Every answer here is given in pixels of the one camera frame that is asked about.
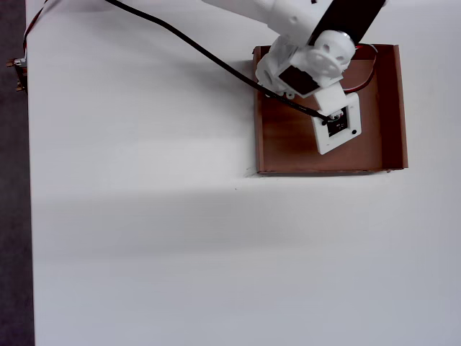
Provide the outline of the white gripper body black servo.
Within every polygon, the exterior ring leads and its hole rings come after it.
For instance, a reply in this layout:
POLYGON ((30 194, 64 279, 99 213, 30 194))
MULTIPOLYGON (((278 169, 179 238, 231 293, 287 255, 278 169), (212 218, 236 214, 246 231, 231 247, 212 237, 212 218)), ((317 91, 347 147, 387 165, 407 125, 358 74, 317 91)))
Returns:
POLYGON ((279 36, 257 63, 255 76, 268 90, 306 98, 342 79, 356 51, 344 32, 326 30, 313 45, 300 47, 279 36))

